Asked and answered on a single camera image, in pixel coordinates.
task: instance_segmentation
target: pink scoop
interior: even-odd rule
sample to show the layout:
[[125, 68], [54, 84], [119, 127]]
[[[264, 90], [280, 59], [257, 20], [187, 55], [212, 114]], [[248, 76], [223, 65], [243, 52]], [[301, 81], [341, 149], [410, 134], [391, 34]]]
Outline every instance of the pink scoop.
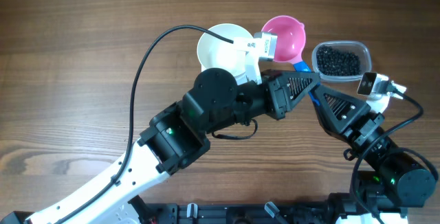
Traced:
[[305, 46], [304, 24], [294, 17], [280, 15], [270, 19], [261, 30], [278, 35], [275, 62], [296, 64], [303, 60], [301, 53]]

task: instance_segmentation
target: cable connector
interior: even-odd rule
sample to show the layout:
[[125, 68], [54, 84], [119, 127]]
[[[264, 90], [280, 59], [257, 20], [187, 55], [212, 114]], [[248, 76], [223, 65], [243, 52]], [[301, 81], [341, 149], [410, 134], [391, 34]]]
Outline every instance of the cable connector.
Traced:
[[403, 98], [397, 92], [404, 93], [406, 87], [389, 80], [388, 76], [378, 73], [366, 72], [357, 88], [357, 94], [368, 96], [366, 103], [372, 112], [383, 113], [388, 107], [390, 98]]

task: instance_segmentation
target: black beans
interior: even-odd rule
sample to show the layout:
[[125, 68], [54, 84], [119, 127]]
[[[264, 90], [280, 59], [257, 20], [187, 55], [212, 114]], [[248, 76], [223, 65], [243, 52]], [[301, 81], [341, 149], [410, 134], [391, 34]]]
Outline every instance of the black beans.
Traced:
[[329, 46], [321, 46], [316, 52], [321, 73], [328, 76], [360, 75], [359, 56], [353, 52], [342, 52]]

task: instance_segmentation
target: wooden tabletop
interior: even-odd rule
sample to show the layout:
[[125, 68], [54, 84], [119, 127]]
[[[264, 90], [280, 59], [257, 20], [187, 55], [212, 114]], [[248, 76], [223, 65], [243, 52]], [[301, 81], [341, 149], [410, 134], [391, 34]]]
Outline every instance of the wooden tabletop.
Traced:
[[[392, 138], [440, 168], [440, 0], [0, 0], [0, 218], [61, 200], [124, 152], [131, 84], [163, 31], [235, 23], [255, 33], [280, 14], [305, 24], [302, 58], [309, 64], [320, 42], [363, 42], [373, 71], [407, 86], [425, 108], [420, 120]], [[175, 32], [153, 50], [137, 87], [136, 134], [191, 88], [200, 72], [200, 36]], [[358, 82], [328, 85], [355, 95]], [[392, 100], [384, 128], [414, 113], [408, 103]], [[142, 193], [144, 200], [265, 203], [348, 192], [354, 162], [342, 157], [347, 145], [326, 135], [309, 98], [284, 120], [257, 120], [252, 139], [212, 139], [203, 157]], [[437, 189], [409, 218], [435, 223], [439, 211]]]

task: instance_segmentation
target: black cable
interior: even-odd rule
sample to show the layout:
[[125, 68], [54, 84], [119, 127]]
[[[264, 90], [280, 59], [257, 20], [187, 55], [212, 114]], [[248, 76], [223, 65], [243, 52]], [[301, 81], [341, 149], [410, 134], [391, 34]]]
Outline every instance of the black cable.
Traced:
[[108, 183], [101, 191], [99, 191], [98, 194], [96, 194], [94, 197], [92, 197], [90, 200], [88, 200], [86, 203], [82, 204], [79, 208], [77, 208], [76, 210], [74, 210], [73, 212], [71, 212], [70, 214], [68, 214], [67, 216], [63, 217], [62, 219], [58, 220], [55, 224], [61, 224], [65, 221], [67, 221], [68, 219], [70, 219], [71, 217], [75, 216], [77, 213], [83, 211], [85, 208], [87, 208], [90, 204], [92, 204], [94, 201], [96, 201], [97, 199], [99, 199], [107, 190], [109, 190], [113, 184], [115, 184], [118, 179], [120, 178], [121, 174], [124, 172], [125, 167], [127, 166], [128, 162], [129, 162], [129, 158], [130, 158], [130, 154], [131, 154], [131, 149], [133, 147], [133, 133], [134, 133], [134, 104], [135, 104], [135, 92], [136, 92], [136, 86], [138, 84], [138, 80], [139, 80], [139, 76], [140, 76], [140, 72], [142, 71], [142, 68], [144, 67], [144, 64], [146, 62], [146, 59], [148, 58], [149, 54], [151, 53], [151, 50], [153, 50], [153, 48], [156, 46], [156, 44], [163, 39], [167, 34], [170, 34], [171, 32], [180, 30], [180, 29], [194, 29], [194, 30], [198, 30], [200, 32], [205, 32], [206, 34], [209, 34], [215, 38], [218, 38], [222, 41], [228, 42], [228, 43], [234, 43], [233, 40], [225, 38], [223, 36], [220, 36], [214, 32], [211, 32], [205, 28], [202, 27], [197, 27], [195, 25], [178, 25], [176, 27], [173, 27], [169, 30], [167, 30], [166, 32], [164, 32], [163, 34], [161, 34], [160, 36], [157, 37], [156, 40], [154, 40], [154, 42], [150, 45], [149, 49], [146, 51], [140, 65], [139, 68], [137, 69], [136, 72], [136, 76], [135, 76], [135, 80], [133, 81], [133, 86], [131, 88], [131, 97], [130, 97], [130, 120], [129, 120], [129, 140], [128, 140], [128, 144], [126, 146], [126, 152], [125, 152], [125, 156], [124, 156], [124, 161], [121, 164], [121, 168], [119, 169], [119, 171], [116, 173], [116, 175], [112, 176], [110, 183]]
[[362, 160], [365, 159], [365, 157], [368, 155], [370, 150], [373, 147], [375, 147], [378, 142], [382, 141], [382, 139], [384, 139], [385, 137], [391, 135], [392, 133], [394, 133], [395, 131], [399, 130], [400, 128], [403, 128], [406, 125], [414, 122], [415, 120], [417, 120], [419, 117], [421, 117], [424, 114], [423, 107], [419, 103], [417, 103], [417, 101], [413, 100], [409, 96], [407, 96], [404, 93], [401, 93], [401, 92], [399, 92], [397, 90], [394, 90], [393, 93], [398, 94], [404, 100], [407, 100], [411, 104], [415, 105], [419, 109], [419, 112], [416, 115], [408, 118], [407, 120], [405, 120], [405, 121], [395, 125], [394, 127], [388, 129], [382, 135], [380, 135], [378, 138], [376, 138], [373, 142], [371, 142], [370, 146], [368, 146], [368, 148], [366, 148], [366, 150], [359, 156], [359, 158], [357, 159], [357, 161], [355, 163], [355, 166], [353, 168], [353, 174], [351, 175], [351, 185], [350, 185], [350, 193], [352, 194], [352, 196], [356, 200], [356, 202], [359, 203], [359, 205], [361, 205], [367, 212], [370, 212], [371, 215], [373, 215], [379, 221], [380, 224], [384, 224], [384, 222], [380, 218], [379, 214], [374, 212], [374, 211], [372, 211], [372, 209], [365, 202], [363, 202], [363, 200], [361, 200], [361, 198], [359, 197], [359, 194], [356, 191], [355, 182], [356, 182], [356, 179], [358, 177], [358, 171], [359, 171], [360, 164], [361, 164]]
[[254, 132], [251, 135], [247, 135], [245, 137], [239, 137], [236, 135], [222, 135], [222, 134], [215, 135], [214, 132], [212, 132], [211, 135], [217, 139], [233, 139], [233, 140], [249, 139], [249, 138], [253, 137], [255, 135], [256, 131], [259, 129], [259, 123], [256, 122], [256, 120], [253, 118], [251, 119], [251, 121], [253, 121], [253, 123], [255, 124]]

